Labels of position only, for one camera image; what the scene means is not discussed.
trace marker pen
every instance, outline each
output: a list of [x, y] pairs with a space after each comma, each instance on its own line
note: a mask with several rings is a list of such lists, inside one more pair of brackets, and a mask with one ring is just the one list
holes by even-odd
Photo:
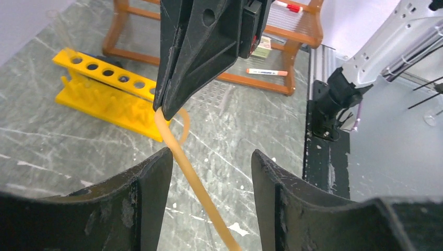
[[285, 71], [273, 71], [273, 70], [262, 70], [262, 69], [246, 69], [249, 74], [260, 74], [260, 75], [274, 75], [274, 76], [287, 76], [288, 72]]

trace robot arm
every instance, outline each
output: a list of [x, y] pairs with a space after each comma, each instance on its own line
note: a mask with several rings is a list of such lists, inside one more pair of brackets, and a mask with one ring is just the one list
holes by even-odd
[[380, 72], [398, 59], [416, 38], [442, 19], [443, 11], [432, 11], [427, 0], [400, 1], [395, 10], [351, 59], [343, 64], [343, 75], [355, 88], [374, 82]]
[[443, 9], [440, 8], [443, 8], [443, 1], [399, 2], [357, 54], [328, 78], [329, 91], [316, 100], [312, 114], [314, 135], [332, 140], [331, 136], [337, 131], [337, 114], [360, 103], [380, 72], [443, 19]]

